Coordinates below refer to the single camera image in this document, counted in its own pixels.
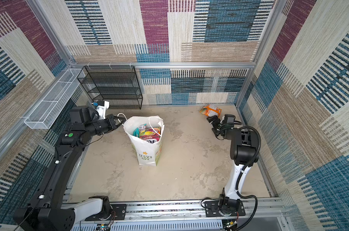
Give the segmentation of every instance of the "snack package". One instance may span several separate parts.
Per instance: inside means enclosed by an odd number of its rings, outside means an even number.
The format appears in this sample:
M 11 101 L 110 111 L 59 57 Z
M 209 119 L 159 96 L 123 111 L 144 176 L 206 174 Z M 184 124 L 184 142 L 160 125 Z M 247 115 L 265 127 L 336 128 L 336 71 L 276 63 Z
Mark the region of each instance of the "snack package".
M 161 127 L 143 129 L 140 132 L 139 138 L 149 143 L 155 143 L 160 139 L 160 136 L 155 131 L 160 134 Z
M 208 104 L 205 105 L 201 110 L 200 113 L 206 115 L 206 116 L 214 116 L 217 115 L 219 117 L 219 115 L 221 114 L 222 109 L 219 109 L 216 105 L 214 104 Z
M 138 128 L 136 128 L 134 131 L 133 131 L 133 136 L 135 137 L 140 137 L 140 132 L 142 132 L 143 130 L 146 129 L 146 123 L 145 124 L 142 124 L 140 125 Z

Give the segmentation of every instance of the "bag handle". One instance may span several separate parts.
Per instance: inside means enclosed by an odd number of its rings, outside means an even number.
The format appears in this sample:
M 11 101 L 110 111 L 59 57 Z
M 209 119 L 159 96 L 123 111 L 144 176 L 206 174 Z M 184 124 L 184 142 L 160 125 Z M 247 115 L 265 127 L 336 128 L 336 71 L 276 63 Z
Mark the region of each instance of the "bag handle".
M 156 134 L 158 134 L 158 135 L 161 137 L 161 135 L 155 131 L 155 129 L 153 128 L 153 126 L 151 126 L 151 124 L 150 124 L 150 118 L 151 118 L 151 117 L 154 117 L 154 118 L 157 118 L 157 119 L 161 119 L 162 121 L 163 121 L 163 119 L 162 119 L 162 118 L 158 118 L 158 117 L 156 117 L 156 116 L 150 116 L 150 117 L 149 117 L 149 125 L 150 125 L 151 129 L 152 129 Z
M 119 116 L 120 114 L 122 114 L 122 115 L 124 115 L 124 117 L 126 118 L 126 121 L 127 121 L 127 117 L 126 117 L 126 115 L 125 114 L 123 114 L 123 113 L 118 113 L 117 114 L 117 116 Z

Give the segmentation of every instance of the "black mounting plate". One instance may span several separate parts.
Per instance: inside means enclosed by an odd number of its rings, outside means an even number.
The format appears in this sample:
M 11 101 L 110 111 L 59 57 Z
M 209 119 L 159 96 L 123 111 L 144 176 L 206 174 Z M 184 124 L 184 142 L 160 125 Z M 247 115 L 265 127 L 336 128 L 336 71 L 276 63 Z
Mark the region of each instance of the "black mounting plate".
M 124 220 L 126 217 L 126 204 L 111 204 L 113 211 L 115 211 L 115 221 Z M 94 215 L 89 216 L 85 219 L 85 221 L 101 221 L 97 217 L 94 217 Z
M 222 217 L 223 215 L 219 213 L 219 208 L 218 208 L 218 201 L 205 201 L 204 202 L 204 207 L 205 209 L 205 215 L 207 217 Z M 245 216 L 245 209 L 244 205 L 242 204 L 242 201 L 240 201 L 240 206 L 237 211 L 239 213 L 239 216 Z M 230 217 L 237 217 L 236 211 L 233 211 L 230 215 Z

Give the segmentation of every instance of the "white mesh basket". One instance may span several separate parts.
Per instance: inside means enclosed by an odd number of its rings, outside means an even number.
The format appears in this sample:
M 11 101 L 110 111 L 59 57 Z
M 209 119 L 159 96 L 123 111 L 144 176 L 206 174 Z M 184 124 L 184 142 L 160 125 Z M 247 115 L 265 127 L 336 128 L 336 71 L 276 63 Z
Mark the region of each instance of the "white mesh basket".
M 77 77 L 84 77 L 84 72 L 81 69 L 68 69 L 24 123 L 31 129 L 50 129 L 78 87 Z

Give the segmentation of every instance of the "mesh shelf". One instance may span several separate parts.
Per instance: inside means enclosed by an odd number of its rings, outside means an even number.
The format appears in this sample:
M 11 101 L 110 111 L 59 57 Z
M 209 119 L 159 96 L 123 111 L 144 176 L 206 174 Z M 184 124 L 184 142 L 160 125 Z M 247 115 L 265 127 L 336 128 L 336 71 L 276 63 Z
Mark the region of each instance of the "mesh shelf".
M 78 81 L 92 100 L 109 101 L 111 109 L 141 109 L 142 92 L 134 67 L 85 66 Z
M 68 69 L 24 123 L 31 129 L 50 129 L 78 87 L 77 77 L 82 78 L 82 76 L 84 72 L 81 69 Z

